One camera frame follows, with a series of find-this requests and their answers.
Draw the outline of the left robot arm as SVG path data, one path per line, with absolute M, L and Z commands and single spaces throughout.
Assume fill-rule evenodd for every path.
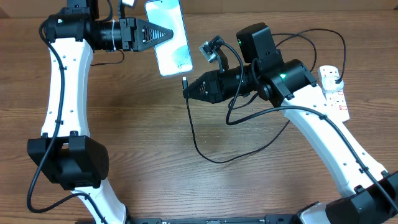
M 88 74 L 97 50 L 142 52 L 173 37 L 170 29 L 124 15 L 134 1 L 119 1 L 118 20 L 101 19 L 98 2 L 68 1 L 39 27 L 51 59 L 49 104 L 40 137 L 27 152 L 51 183 L 85 204 L 94 223 L 132 223 L 109 180 L 107 149 L 90 136 Z

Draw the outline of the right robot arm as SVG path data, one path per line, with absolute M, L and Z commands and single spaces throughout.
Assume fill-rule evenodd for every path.
M 328 105 L 317 79 L 299 60 L 285 62 L 264 23 L 236 34 L 239 66 L 229 68 L 215 37 L 200 50 L 217 70 L 194 82 L 184 80 L 183 97 L 220 103 L 255 91 L 305 136 L 331 174 L 340 198 L 315 202 L 295 214 L 266 215 L 266 223 L 383 223 L 397 215 L 397 174 L 389 173 L 355 140 Z

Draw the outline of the white charger plug adapter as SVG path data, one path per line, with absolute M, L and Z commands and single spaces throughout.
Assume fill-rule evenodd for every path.
M 333 93 L 343 89 L 344 81 L 338 82 L 335 77 L 326 77 L 321 79 L 322 92 Z

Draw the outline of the white power strip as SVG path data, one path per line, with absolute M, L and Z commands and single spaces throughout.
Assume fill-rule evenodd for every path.
M 321 79 L 326 77 L 335 77 L 340 79 L 340 74 L 338 69 L 331 65 L 323 65 L 318 69 L 318 78 L 321 86 Z M 349 120 L 349 111 L 345 99 L 345 94 L 343 89 L 333 93 L 324 94 L 328 106 L 334 111 L 341 122 L 346 122 Z

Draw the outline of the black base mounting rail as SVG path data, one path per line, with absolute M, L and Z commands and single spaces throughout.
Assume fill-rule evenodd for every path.
M 241 218 L 186 218 L 162 220 L 160 218 L 128 217 L 127 224 L 302 224 L 297 215 L 276 214 L 264 217 Z

